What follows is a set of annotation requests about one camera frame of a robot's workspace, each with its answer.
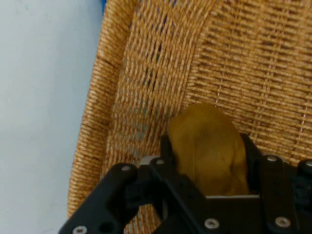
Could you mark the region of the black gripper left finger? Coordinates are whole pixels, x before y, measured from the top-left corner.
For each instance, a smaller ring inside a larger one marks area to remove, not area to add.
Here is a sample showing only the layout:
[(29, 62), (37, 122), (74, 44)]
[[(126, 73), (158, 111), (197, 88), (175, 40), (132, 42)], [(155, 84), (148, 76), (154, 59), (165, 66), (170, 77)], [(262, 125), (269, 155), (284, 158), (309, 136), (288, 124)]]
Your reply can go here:
[(139, 208), (151, 204), (161, 219), (156, 234), (205, 234), (199, 214), (205, 198), (179, 175), (169, 137), (160, 140), (160, 156), (137, 167), (114, 165), (74, 214), (60, 234), (122, 234)]

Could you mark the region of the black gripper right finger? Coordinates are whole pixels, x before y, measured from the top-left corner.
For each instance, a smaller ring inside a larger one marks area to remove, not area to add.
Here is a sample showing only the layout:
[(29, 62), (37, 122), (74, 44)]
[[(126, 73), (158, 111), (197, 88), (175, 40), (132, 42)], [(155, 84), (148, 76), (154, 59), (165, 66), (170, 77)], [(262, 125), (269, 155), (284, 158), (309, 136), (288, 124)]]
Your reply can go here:
[(276, 155), (263, 154), (247, 134), (241, 134), (248, 162), (248, 184), (260, 195), (267, 234), (312, 232), (312, 161), (297, 166)]

